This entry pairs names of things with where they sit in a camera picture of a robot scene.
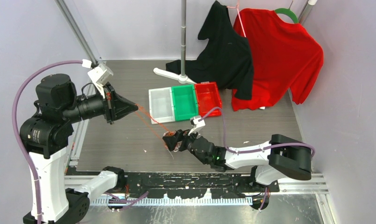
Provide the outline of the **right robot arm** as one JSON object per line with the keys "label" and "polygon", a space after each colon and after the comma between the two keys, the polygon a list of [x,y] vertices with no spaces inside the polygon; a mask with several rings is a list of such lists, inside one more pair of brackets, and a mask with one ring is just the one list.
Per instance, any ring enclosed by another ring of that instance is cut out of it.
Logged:
{"label": "right robot arm", "polygon": [[281,134],[274,134],[269,141],[248,147],[216,146],[198,133],[189,134],[188,130],[167,132],[162,140],[169,151],[187,150],[217,172],[251,167],[249,185],[256,192],[284,177],[299,181],[312,178],[311,162],[315,149]]}

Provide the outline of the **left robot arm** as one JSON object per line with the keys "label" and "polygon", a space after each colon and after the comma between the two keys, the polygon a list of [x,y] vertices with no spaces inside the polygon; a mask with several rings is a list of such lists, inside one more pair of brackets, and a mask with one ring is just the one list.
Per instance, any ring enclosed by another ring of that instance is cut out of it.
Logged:
{"label": "left robot arm", "polygon": [[76,87],[66,74],[46,76],[36,87],[36,113],[20,127],[25,151],[34,163],[40,186],[33,200],[41,200],[41,211],[34,204],[23,217],[26,224],[75,224],[86,215],[90,203],[112,189],[122,192],[126,187],[124,170],[107,166],[96,177],[72,189],[65,186],[65,165],[73,124],[104,116],[112,124],[137,111],[137,105],[120,96],[110,83],[105,95],[77,95]]}

